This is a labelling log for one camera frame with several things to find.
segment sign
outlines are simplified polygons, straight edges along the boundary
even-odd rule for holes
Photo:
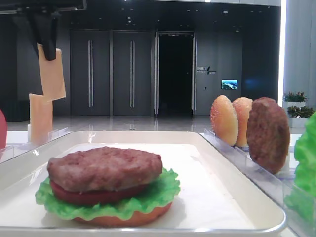
[[[212,71],[211,67],[197,67],[197,72],[198,73],[206,73],[208,75],[215,75],[216,71]]]

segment tomato slice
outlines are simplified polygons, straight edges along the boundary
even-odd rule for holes
[[[57,199],[78,206],[94,206],[97,204],[117,203],[124,199],[136,196],[147,186],[147,184],[145,184],[120,191],[89,191],[80,193],[64,190],[54,181],[50,181],[50,185]]]

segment elevator door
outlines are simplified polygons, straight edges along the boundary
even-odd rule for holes
[[[113,114],[151,114],[151,34],[114,32]]]
[[[72,115],[110,114],[110,33],[71,31]]]

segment clear acrylic holder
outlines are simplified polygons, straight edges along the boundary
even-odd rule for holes
[[[1,149],[0,150],[0,164],[3,162],[6,162],[8,160],[11,160],[11,159],[13,159],[13,158],[25,153],[25,152],[32,151],[32,150],[36,149],[37,147],[42,146],[48,142],[51,142],[59,137],[62,137],[64,135],[68,134],[68,133],[69,133],[69,129],[66,127],[66,128],[61,129],[61,130],[54,130],[54,131],[50,132],[47,135],[47,137],[45,137],[43,139],[44,142],[37,143],[37,144],[28,142],[28,143],[25,143],[22,145],[9,146],[9,147],[6,147],[4,149]]]
[[[316,199],[311,194],[297,187],[294,182],[284,182],[278,179],[249,159],[245,151],[229,146],[216,137],[212,131],[205,129],[204,137],[240,172],[286,211],[288,225],[297,236],[316,237]],[[295,195],[296,205],[302,208],[304,205],[308,205],[310,211],[306,214],[300,207],[291,208],[288,205],[290,195]]]

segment wall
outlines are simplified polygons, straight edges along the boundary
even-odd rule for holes
[[[256,17],[243,32],[241,96],[253,100],[277,101],[280,14],[269,19]]]
[[[0,19],[0,102],[16,100],[16,27],[11,18]]]
[[[222,90],[222,79],[236,79],[241,84],[242,38],[233,33],[197,33],[197,66],[208,67],[216,74],[197,72],[195,115],[209,115],[213,101],[221,94],[232,101],[241,89]]]
[[[316,106],[316,1],[288,0],[284,92],[303,91]]]
[[[57,47],[63,53],[67,97],[54,102],[54,115],[70,115],[70,33],[68,18],[63,16],[61,19]],[[28,100],[30,93],[42,95],[39,60],[28,36],[21,31],[17,39],[17,82],[19,100]]]

